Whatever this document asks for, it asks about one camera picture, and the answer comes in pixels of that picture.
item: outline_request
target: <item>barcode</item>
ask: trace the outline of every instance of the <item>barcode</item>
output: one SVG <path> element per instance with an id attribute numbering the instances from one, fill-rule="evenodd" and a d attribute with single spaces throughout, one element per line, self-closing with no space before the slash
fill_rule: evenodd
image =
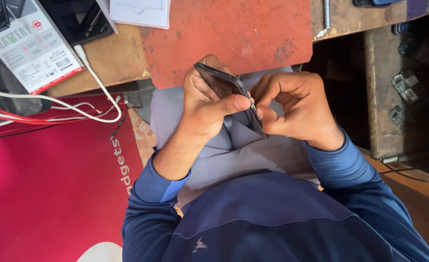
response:
<path id="1" fill-rule="evenodd" d="M 56 62 L 56 65 L 59 68 L 63 68 L 65 66 L 69 65 L 69 64 L 70 64 L 70 59 L 68 57 L 60 60 L 59 62 Z"/>

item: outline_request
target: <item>metal rod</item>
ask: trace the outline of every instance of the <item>metal rod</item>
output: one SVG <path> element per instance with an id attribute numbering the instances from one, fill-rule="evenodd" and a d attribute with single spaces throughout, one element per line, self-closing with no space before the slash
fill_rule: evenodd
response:
<path id="1" fill-rule="evenodd" d="M 331 27 L 331 16 L 329 15 L 329 0 L 323 0 L 323 15 L 324 29 L 328 29 Z"/>

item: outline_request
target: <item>orange mat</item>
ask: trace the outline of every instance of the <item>orange mat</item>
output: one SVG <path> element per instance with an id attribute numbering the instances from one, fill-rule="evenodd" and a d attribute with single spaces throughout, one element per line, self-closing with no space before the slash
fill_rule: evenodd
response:
<path id="1" fill-rule="evenodd" d="M 305 63 L 313 53 L 310 0 L 172 0 L 169 29 L 140 34 L 159 89 L 182 85 L 207 54 L 245 74 Z"/>

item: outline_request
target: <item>sleeve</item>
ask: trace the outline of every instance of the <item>sleeve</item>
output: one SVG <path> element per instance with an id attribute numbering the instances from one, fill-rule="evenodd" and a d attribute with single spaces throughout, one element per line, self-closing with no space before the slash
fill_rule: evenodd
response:
<path id="1" fill-rule="evenodd" d="M 161 261 L 172 233 L 180 222 L 174 205 L 177 193 L 191 172 L 179 181 L 161 177 L 153 167 L 153 157 L 135 181 L 122 226 L 123 262 Z"/>
<path id="2" fill-rule="evenodd" d="M 429 261 L 429 247 L 404 204 L 347 134 L 342 148 L 333 152 L 303 143 L 325 194 L 358 215 L 410 261 Z"/>

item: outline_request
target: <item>fingernail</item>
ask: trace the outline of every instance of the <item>fingernail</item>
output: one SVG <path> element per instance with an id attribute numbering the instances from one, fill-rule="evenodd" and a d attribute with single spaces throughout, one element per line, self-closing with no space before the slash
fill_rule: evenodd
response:
<path id="1" fill-rule="evenodd" d="M 264 114 L 263 114 L 263 111 L 261 110 L 261 108 L 256 109 L 256 115 L 260 118 L 260 120 L 263 119 Z"/>
<path id="2" fill-rule="evenodd" d="M 238 109 L 246 109 L 250 106 L 250 101 L 240 98 L 240 99 L 235 100 L 234 105 Z"/>

